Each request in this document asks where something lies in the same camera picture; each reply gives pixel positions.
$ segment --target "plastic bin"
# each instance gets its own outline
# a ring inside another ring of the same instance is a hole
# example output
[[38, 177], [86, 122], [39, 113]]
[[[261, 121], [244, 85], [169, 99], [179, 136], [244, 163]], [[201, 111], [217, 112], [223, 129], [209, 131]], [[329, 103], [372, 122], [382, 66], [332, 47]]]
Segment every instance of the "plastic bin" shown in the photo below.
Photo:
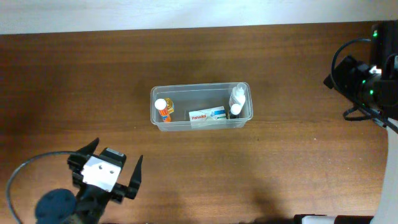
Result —
[[[238, 83], [211, 83], [194, 85], [156, 86], [150, 93], [150, 120], [161, 131], [193, 131], [204, 129], [242, 128], [253, 117], [250, 87], [246, 86], [246, 102], [238, 119], [218, 121], [205, 121], [203, 126], [191, 127], [189, 119], [190, 111], [203, 110], [224, 106], [229, 110], [229, 97], [232, 89]], [[159, 98], [170, 98], [174, 103], [174, 112], [171, 114], [172, 122], [162, 121], [154, 102]]]

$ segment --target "wooden table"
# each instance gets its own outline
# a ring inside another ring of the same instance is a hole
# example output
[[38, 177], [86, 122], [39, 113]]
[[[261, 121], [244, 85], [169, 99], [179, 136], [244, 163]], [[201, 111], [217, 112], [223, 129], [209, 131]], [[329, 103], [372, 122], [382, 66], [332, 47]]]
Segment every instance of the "wooden table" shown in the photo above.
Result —
[[[144, 155], [137, 198], [110, 202], [102, 222], [373, 215], [387, 134], [370, 121], [344, 121], [351, 103], [322, 83], [336, 49], [369, 37], [371, 26], [2, 35], [0, 196], [22, 161], [74, 151], [100, 137], [96, 153], [109, 146], [127, 155], [123, 184]], [[367, 61], [369, 50], [369, 44], [357, 44], [342, 54]], [[163, 133], [150, 122], [154, 86], [239, 81], [249, 83], [254, 107], [242, 129]], [[44, 193], [77, 192], [66, 159], [37, 161], [14, 182], [12, 199], [26, 223], [35, 222], [34, 207]], [[12, 222], [5, 202], [0, 219]]]

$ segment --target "white wall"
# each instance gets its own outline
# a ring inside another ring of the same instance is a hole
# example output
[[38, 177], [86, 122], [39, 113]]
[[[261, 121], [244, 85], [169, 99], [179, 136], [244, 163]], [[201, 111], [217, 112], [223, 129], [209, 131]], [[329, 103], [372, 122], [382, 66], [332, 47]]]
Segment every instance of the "white wall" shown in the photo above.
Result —
[[0, 34], [391, 19], [397, 0], [0, 0]]

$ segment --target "white cap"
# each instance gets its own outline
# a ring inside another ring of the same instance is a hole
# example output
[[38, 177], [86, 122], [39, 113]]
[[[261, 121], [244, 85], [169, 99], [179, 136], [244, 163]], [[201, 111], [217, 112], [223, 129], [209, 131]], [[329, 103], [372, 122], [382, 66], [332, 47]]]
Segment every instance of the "white cap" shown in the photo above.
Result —
[[242, 110], [241, 105], [239, 105], [239, 104], [237, 104], [237, 103], [235, 103], [235, 104], [232, 105], [232, 107], [231, 107], [231, 113], [232, 113], [233, 115], [238, 115], [238, 114], [240, 114], [241, 110]]
[[157, 99], [155, 101], [155, 107], [158, 110], [164, 110], [164, 108], [166, 108], [167, 106], [167, 102], [164, 99]]
[[246, 91], [246, 85], [244, 83], [238, 83], [238, 85], [236, 86], [236, 95], [242, 96], [244, 95], [245, 91]]

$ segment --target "white sticker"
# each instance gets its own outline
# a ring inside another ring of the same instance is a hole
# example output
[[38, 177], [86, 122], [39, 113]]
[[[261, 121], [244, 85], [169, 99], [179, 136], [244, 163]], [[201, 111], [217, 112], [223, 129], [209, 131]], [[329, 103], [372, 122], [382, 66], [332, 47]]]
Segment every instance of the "white sticker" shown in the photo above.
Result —
[[115, 151], [115, 150], [113, 150], [113, 149], [106, 148], [106, 150], [107, 150], [108, 152], [112, 152], [113, 154], [116, 154], [116, 155], [118, 155], [118, 156], [124, 156], [123, 153], [120, 153], [120, 152]]

